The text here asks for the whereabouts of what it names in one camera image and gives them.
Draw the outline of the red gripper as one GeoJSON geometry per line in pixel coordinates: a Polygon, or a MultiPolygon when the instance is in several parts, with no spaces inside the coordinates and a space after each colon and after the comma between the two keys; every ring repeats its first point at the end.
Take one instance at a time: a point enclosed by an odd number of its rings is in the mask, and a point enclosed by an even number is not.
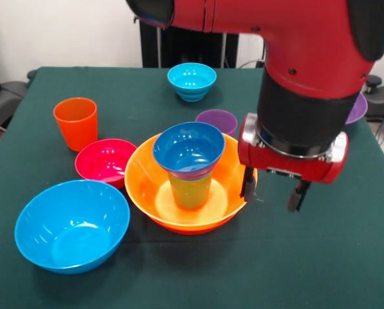
{"type": "Polygon", "coordinates": [[[238,157],[247,166],[240,197],[248,202],[256,188],[254,169],[283,173],[301,179],[293,189],[287,202],[289,212],[299,211],[311,182],[332,183],[340,175],[347,158],[349,139],[341,132],[329,149],[315,158],[297,158],[279,153],[269,147],[258,135],[255,113],[248,113],[240,129],[238,157]]]}

